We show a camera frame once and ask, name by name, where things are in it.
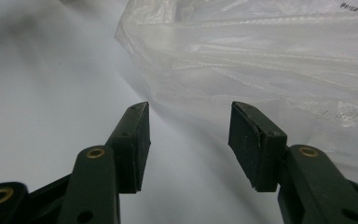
plastic bag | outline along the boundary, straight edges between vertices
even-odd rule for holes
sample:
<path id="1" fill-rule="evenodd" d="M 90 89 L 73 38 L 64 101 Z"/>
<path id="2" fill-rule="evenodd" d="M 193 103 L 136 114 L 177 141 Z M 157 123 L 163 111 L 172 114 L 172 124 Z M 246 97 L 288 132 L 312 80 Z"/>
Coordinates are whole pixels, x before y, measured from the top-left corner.
<path id="1" fill-rule="evenodd" d="M 213 138 L 232 101 L 253 104 L 358 181 L 358 1 L 130 0 L 116 39 L 153 99 Z"/>

black rubber pad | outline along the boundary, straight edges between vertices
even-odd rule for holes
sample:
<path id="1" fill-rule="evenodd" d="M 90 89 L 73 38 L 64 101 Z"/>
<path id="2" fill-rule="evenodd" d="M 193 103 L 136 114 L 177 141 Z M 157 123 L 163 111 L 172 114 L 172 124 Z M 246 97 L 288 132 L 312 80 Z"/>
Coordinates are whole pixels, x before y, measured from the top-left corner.
<path id="1" fill-rule="evenodd" d="M 287 135 L 257 108 L 233 102 L 228 144 L 258 192 L 277 188 L 277 158 L 286 149 Z"/>

white background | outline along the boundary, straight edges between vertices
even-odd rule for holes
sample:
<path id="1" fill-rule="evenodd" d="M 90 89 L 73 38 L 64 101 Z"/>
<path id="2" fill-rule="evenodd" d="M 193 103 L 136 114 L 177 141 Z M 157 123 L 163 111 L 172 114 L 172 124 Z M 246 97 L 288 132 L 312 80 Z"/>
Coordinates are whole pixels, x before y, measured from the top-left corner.
<path id="1" fill-rule="evenodd" d="M 76 154 L 103 144 L 128 106 L 150 101 L 143 190 L 120 196 L 123 224 L 282 223 L 277 195 L 253 191 L 227 144 L 213 140 L 227 130 L 201 132 L 156 109 L 114 39 L 125 4 L 0 1 L 0 183 L 33 191 L 71 173 Z"/>

clear plastic bag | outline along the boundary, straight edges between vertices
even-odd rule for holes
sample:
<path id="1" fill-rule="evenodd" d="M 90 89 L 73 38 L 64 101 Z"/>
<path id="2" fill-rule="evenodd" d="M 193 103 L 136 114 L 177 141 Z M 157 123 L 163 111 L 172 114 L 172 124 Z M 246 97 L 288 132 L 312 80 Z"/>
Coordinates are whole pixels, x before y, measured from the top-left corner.
<path id="1" fill-rule="evenodd" d="M 130 0 L 116 39 L 153 99 L 213 137 L 253 104 L 358 181 L 358 1 Z"/>

white surface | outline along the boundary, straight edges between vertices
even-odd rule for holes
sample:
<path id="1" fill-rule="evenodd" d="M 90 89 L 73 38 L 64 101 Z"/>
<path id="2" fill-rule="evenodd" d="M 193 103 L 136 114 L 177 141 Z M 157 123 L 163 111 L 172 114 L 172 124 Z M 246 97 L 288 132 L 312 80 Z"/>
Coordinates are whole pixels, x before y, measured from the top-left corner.
<path id="1" fill-rule="evenodd" d="M 153 104 L 113 38 L 124 6 L 0 1 L 0 182 L 33 191 L 69 174 L 80 150 L 104 143 L 128 106 L 148 100 L 143 191 L 120 196 L 123 224 L 282 223 L 276 195 L 253 191 L 221 140 L 227 130 L 205 132 Z"/>

